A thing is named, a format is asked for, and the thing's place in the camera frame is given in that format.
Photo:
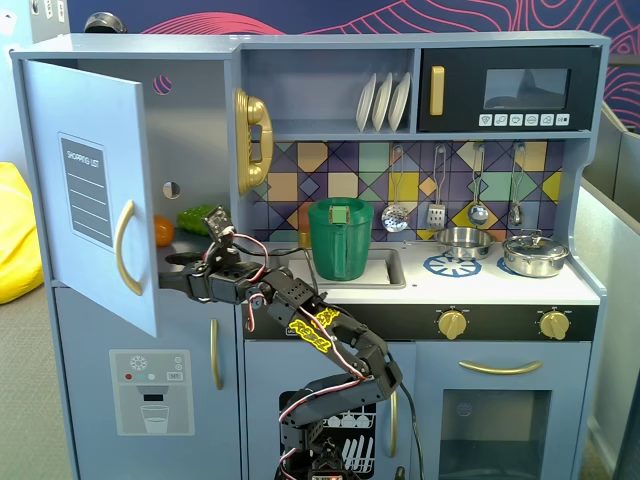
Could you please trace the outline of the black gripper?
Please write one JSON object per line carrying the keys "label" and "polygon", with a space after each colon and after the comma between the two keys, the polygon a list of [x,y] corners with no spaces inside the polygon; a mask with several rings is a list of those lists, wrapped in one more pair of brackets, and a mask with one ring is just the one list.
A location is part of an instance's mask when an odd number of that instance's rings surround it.
{"label": "black gripper", "polygon": [[200,303],[238,305],[245,300],[250,263],[243,262],[233,240],[216,242],[206,252],[181,252],[165,257],[172,265],[187,265],[187,273],[161,272],[160,289],[185,293]]}

